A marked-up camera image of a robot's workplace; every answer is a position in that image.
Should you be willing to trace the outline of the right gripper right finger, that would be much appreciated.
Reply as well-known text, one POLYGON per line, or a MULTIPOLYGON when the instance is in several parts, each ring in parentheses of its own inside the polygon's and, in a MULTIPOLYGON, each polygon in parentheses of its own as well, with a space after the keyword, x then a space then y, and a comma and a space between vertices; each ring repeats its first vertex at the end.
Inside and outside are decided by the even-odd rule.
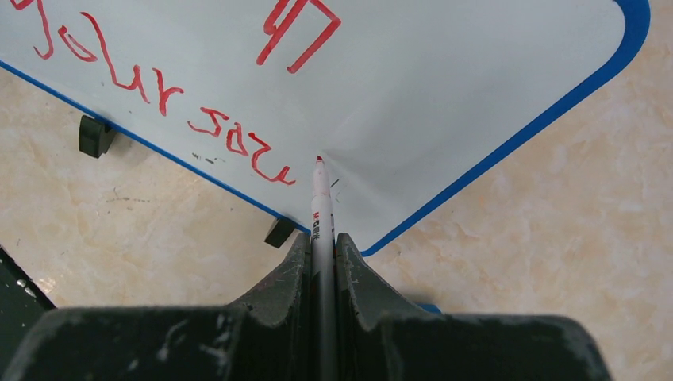
POLYGON ((594 338, 560 315, 436 314, 336 240, 340 372, 345 380, 609 380, 594 338))

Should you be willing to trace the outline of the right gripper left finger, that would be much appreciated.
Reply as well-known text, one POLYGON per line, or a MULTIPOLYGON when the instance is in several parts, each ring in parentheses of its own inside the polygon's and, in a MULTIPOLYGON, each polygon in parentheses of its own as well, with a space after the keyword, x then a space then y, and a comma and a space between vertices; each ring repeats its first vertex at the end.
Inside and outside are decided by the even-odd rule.
POLYGON ((63 308, 28 332, 7 380, 307 380, 310 243, 216 306, 63 308))

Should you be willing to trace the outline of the white whiteboard marker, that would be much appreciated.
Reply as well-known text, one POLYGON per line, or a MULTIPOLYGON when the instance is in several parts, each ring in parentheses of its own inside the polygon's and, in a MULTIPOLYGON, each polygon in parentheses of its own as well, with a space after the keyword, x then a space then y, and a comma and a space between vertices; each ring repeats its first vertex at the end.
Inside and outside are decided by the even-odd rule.
POLYGON ((315 354, 318 380, 338 378, 334 285, 333 208, 329 174, 321 156, 313 171, 312 275, 315 286, 315 354))

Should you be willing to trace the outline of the blue framed whiteboard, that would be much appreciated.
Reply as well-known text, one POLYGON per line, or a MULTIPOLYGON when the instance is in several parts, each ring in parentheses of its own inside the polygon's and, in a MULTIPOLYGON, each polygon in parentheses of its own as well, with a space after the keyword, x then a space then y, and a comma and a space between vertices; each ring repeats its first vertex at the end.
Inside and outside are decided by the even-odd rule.
POLYGON ((376 253, 622 71, 647 1, 4 1, 1 65, 376 253))

